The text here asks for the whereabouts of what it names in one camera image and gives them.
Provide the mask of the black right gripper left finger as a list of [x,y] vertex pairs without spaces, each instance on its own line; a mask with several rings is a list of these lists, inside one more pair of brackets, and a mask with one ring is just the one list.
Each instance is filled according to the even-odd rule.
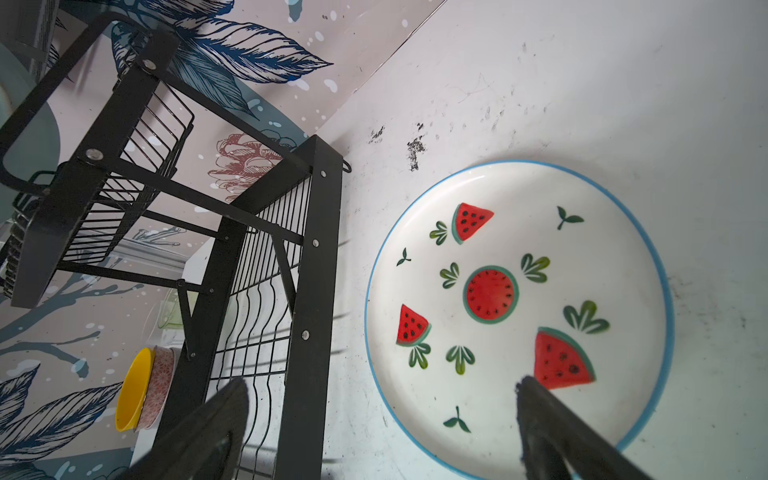
[[148,454],[123,479],[232,479],[239,465],[249,396],[246,382],[230,381]]

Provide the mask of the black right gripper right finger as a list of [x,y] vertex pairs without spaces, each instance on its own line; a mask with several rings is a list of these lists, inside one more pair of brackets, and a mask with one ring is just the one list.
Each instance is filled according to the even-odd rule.
[[516,385],[516,403],[528,479],[650,479],[535,378]]

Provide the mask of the yellow bowl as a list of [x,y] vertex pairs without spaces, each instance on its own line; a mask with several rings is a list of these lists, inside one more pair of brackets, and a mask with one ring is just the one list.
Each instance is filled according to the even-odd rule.
[[150,348],[140,350],[132,361],[122,383],[116,407],[115,428],[118,432],[134,430],[138,426],[153,363],[154,352]]

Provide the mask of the red patterned bowl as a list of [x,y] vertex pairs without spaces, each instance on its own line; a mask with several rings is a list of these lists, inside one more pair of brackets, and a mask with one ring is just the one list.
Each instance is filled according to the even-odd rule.
[[173,380],[176,353],[172,348],[156,346],[148,388],[136,430],[152,428],[160,418]]

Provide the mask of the green glass tumbler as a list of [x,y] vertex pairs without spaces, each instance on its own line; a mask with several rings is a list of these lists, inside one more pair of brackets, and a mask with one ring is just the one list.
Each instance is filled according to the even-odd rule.
[[161,330],[182,330],[183,319],[176,290],[169,290],[161,301],[157,316],[157,327]]

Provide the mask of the white plate blue rim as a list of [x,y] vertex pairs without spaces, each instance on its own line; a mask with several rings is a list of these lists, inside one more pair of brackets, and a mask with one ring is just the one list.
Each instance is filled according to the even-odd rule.
[[524,377],[624,449],[674,350],[666,273],[635,216],[579,173],[522,160],[457,172],[405,210],[374,263],[364,330],[397,424],[471,479],[523,477]]

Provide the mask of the pale green plate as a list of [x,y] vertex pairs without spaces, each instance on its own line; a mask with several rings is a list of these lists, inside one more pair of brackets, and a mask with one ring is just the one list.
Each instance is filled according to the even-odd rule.
[[[1,46],[1,125],[21,105],[36,83],[16,56]],[[55,171],[60,156],[59,129],[45,104],[20,134],[5,156],[13,175],[30,181],[38,171]]]

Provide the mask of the lilac ceramic bowl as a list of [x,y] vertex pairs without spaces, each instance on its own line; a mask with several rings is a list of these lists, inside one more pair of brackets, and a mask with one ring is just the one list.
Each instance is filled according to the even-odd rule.
[[159,354],[160,360],[157,387],[157,400],[159,405],[158,415],[160,416],[170,393],[170,388],[180,360],[181,349],[178,347],[158,346],[156,352]]

